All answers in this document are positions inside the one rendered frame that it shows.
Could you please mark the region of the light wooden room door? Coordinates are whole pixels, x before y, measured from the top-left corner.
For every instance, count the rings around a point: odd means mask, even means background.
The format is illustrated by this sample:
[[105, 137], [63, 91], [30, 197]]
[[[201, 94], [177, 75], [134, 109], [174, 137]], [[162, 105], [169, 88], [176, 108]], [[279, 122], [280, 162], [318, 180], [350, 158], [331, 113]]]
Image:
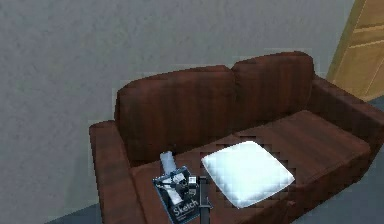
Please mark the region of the light wooden room door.
[[364, 101], [384, 95], [384, 0], [355, 0], [327, 80]]

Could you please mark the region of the white square pillow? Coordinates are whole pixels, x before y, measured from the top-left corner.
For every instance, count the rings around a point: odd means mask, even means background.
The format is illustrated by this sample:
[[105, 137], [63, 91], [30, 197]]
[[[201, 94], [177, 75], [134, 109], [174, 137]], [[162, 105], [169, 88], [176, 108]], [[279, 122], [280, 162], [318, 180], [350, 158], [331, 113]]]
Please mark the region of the white square pillow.
[[238, 209], [246, 208], [282, 191], [294, 175], [264, 147], [244, 141], [201, 159], [213, 182]]

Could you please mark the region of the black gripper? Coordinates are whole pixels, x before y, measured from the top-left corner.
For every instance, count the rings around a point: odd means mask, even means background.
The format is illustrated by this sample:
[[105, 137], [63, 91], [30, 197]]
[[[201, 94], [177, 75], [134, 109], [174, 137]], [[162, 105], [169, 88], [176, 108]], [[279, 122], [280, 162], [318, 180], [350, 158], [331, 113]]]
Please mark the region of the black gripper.
[[178, 183], [175, 183], [174, 181], [171, 182], [159, 182], [159, 186], [164, 187], [164, 186], [169, 186], [170, 188], [175, 188], [176, 192], [180, 196], [184, 196], [189, 192], [189, 187], [188, 187], [188, 181], [187, 180], [181, 180]]

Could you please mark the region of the brown leather sofa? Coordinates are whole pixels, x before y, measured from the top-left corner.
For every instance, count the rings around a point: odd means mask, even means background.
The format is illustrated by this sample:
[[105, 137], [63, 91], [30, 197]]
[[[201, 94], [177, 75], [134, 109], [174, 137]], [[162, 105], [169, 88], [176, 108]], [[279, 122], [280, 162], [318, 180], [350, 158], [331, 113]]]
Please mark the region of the brown leather sofa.
[[384, 144], [384, 112], [318, 77], [309, 55], [283, 52], [132, 81], [89, 135], [102, 224], [171, 224], [152, 183], [161, 153], [199, 175], [205, 155], [244, 140], [295, 180], [244, 209], [210, 186], [210, 223], [291, 224], [363, 177]]

